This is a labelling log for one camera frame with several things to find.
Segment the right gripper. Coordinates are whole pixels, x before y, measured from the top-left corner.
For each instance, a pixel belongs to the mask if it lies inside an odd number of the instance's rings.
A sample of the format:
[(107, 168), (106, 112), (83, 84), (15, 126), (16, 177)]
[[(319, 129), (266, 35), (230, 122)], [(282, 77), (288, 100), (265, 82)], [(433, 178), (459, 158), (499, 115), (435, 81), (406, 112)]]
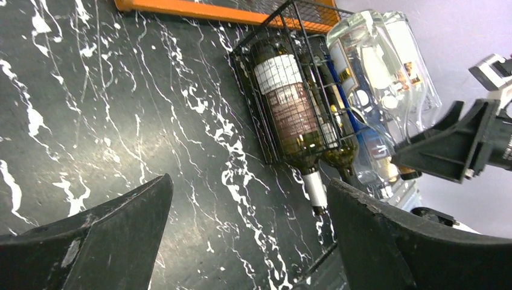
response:
[(431, 128), (396, 146), (392, 163), (462, 183), (486, 166), (511, 170), (511, 115), (499, 100), (477, 99), (462, 114), (455, 101)]

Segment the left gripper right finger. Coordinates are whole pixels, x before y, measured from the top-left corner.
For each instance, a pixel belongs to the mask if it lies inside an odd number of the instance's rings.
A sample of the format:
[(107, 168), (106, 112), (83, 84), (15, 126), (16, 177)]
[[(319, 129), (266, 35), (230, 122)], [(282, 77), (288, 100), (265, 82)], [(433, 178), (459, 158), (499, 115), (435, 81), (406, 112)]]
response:
[(351, 289), (510, 289), (511, 240), (458, 230), (332, 179), (328, 211)]

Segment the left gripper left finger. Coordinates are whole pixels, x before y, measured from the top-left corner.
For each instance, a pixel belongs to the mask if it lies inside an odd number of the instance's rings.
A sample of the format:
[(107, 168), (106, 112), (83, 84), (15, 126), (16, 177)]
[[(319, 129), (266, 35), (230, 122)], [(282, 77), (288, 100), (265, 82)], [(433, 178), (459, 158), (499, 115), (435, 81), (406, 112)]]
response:
[(147, 289), (173, 198), (169, 175), (1, 237), (2, 289)]

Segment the square clear whisky bottle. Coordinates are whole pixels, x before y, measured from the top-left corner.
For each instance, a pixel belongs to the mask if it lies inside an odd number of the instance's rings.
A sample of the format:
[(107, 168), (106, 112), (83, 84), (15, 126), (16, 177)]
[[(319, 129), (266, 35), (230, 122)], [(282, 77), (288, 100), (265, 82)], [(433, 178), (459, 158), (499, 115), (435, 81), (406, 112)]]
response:
[(326, 45), (344, 95), (390, 155), (433, 125), (441, 100), (404, 13), (354, 13), (333, 26)]

